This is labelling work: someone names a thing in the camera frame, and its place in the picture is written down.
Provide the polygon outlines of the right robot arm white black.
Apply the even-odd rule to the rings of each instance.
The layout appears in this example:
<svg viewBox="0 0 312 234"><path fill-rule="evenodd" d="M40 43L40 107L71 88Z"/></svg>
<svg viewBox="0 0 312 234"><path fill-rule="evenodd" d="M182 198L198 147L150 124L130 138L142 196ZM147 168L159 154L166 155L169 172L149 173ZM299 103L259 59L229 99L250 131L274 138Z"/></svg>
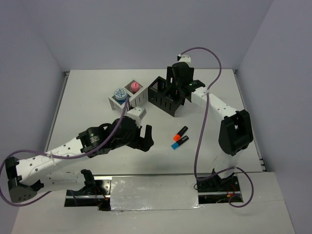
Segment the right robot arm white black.
<svg viewBox="0 0 312 234"><path fill-rule="evenodd" d="M253 141L250 114L237 110L211 93L211 87L217 82L214 79L208 86L200 80L194 80L194 68L188 62L177 62L167 68L167 80L178 90L183 99L205 109L195 152L194 176L198 181L212 179L212 186L223 191L233 177L239 156ZM208 177L200 178L197 174L197 163L208 115L219 124L217 163Z"/></svg>

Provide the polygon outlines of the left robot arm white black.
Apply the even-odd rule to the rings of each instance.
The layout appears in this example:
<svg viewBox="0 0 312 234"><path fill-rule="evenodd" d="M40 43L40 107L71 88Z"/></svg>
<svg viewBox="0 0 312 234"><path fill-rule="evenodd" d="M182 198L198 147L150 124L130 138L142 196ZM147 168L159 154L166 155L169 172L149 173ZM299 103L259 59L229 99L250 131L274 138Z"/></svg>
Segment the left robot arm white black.
<svg viewBox="0 0 312 234"><path fill-rule="evenodd" d="M29 150L29 153L34 154L31 158L18 159L11 153L2 164L7 174L10 196L6 202L16 207L26 206L37 201L38 193L48 194L57 190L91 194L96 183L90 170L65 173L59 170L72 163L108 154L123 146L147 152L154 145L152 127L146 126L144 136L140 133L141 127L134 119L123 117L113 123L90 127L69 142L46 153Z"/></svg>

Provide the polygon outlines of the orange highlighter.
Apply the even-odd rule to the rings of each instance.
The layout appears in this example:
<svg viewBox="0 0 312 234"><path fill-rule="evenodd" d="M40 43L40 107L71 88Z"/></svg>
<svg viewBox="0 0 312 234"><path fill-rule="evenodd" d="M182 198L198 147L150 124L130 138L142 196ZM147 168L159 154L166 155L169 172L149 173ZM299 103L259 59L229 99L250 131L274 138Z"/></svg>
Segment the orange highlighter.
<svg viewBox="0 0 312 234"><path fill-rule="evenodd" d="M188 130L187 126L182 127L182 129L173 137L174 141L179 141L181 137L186 133Z"/></svg>

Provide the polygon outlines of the blue highlighter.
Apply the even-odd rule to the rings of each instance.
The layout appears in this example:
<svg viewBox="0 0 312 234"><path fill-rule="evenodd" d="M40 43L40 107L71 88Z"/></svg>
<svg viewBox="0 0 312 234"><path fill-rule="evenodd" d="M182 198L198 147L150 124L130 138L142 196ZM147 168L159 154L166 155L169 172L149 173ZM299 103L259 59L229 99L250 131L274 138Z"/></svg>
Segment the blue highlighter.
<svg viewBox="0 0 312 234"><path fill-rule="evenodd" d="M184 144L188 140L189 140L189 137L188 136L184 136L181 139L179 139L178 141L176 141L174 144L172 144L171 148L173 150L176 150L178 147L180 147L182 144Z"/></svg>

